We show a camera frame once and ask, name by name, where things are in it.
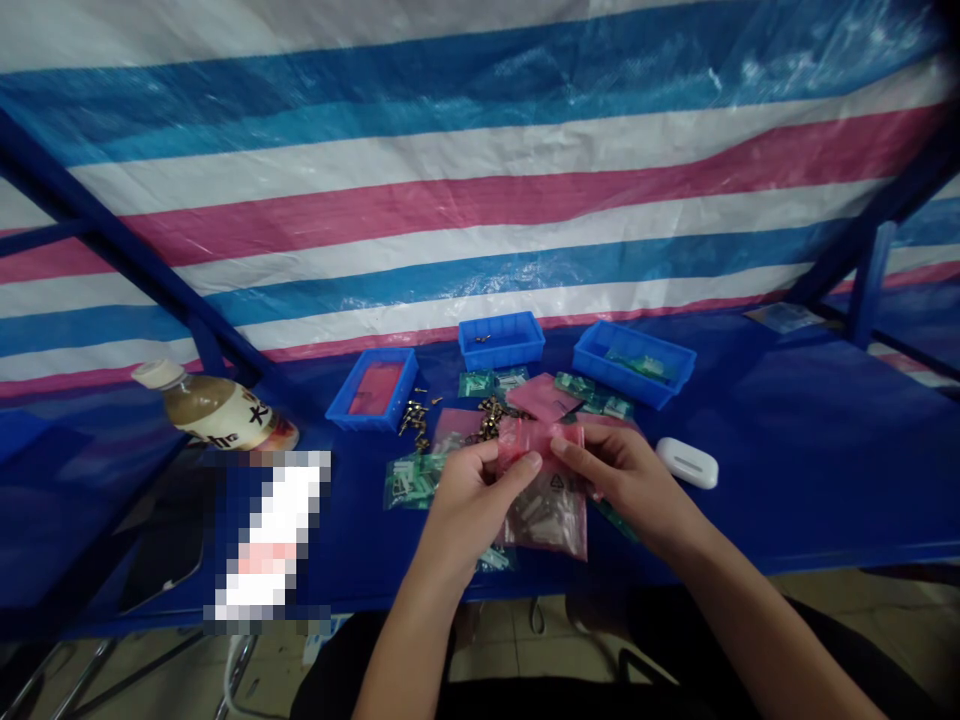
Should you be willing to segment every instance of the pixelated area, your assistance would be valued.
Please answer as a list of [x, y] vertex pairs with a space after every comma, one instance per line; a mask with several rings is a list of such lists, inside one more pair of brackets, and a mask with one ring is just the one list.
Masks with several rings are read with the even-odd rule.
[[245, 508], [238, 510], [240, 525], [235, 542], [217, 533], [218, 543], [226, 546], [217, 548], [224, 572], [216, 574], [214, 602], [204, 608], [207, 632], [259, 634], [272, 622], [295, 618], [304, 623], [304, 634], [322, 633], [323, 624], [329, 623], [329, 607], [305, 608], [291, 603], [298, 563], [308, 559], [309, 533], [316, 527], [320, 500], [330, 495], [331, 453], [309, 450], [210, 455], [211, 465], [227, 470], [227, 483], [249, 484], [251, 488], [259, 483], [260, 492], [249, 496], [246, 512]]

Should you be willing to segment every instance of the left hand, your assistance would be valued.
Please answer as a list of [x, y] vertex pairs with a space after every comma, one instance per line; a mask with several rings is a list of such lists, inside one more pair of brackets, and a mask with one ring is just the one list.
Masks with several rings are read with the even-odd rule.
[[493, 474], [496, 459], [496, 440], [465, 447], [447, 458], [411, 573], [453, 582], [461, 592], [470, 584], [477, 560], [496, 539], [507, 510], [543, 465], [538, 453], [528, 453], [487, 485], [484, 475]]

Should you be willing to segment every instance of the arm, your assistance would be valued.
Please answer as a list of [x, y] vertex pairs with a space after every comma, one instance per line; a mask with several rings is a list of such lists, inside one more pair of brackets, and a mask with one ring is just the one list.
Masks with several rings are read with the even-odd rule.
[[488, 486], [485, 467], [496, 459], [493, 440], [447, 460], [416, 555], [367, 666], [354, 718], [419, 720], [436, 714], [460, 597], [510, 505], [543, 464], [530, 453]]
[[766, 718], [882, 718], [783, 596], [700, 512], [647, 441], [586, 426], [553, 452], [593, 482], [684, 582]]

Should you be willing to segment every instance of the beverage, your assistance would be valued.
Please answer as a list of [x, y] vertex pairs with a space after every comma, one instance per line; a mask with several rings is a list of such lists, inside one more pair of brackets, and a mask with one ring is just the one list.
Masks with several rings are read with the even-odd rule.
[[300, 440], [296, 425], [232, 380], [190, 375], [170, 360], [141, 365], [133, 379], [163, 393], [177, 429], [220, 450], [293, 450]]

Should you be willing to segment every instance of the bottle label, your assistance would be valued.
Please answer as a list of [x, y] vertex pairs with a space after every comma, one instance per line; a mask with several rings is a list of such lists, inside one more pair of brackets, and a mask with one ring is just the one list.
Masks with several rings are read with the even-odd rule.
[[289, 422], [241, 385], [207, 417], [176, 427], [220, 450], [279, 449], [296, 432]]

